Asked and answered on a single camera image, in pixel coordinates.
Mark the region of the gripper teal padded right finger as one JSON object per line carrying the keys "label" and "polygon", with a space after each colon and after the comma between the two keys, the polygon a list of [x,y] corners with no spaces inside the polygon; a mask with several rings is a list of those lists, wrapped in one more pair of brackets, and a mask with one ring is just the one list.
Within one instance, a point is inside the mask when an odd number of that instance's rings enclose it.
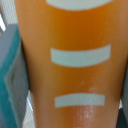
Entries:
{"label": "gripper teal padded right finger", "polygon": [[116,128],[128,128],[122,104],[119,105],[119,114],[118,114]]}

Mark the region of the gripper teal padded left finger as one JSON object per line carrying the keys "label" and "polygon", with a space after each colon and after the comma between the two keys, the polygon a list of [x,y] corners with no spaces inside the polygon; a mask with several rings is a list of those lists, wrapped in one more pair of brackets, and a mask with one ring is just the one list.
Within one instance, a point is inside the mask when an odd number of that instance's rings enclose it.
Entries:
{"label": "gripper teal padded left finger", "polygon": [[12,24],[0,38],[0,128],[22,128],[28,91],[19,29]]}

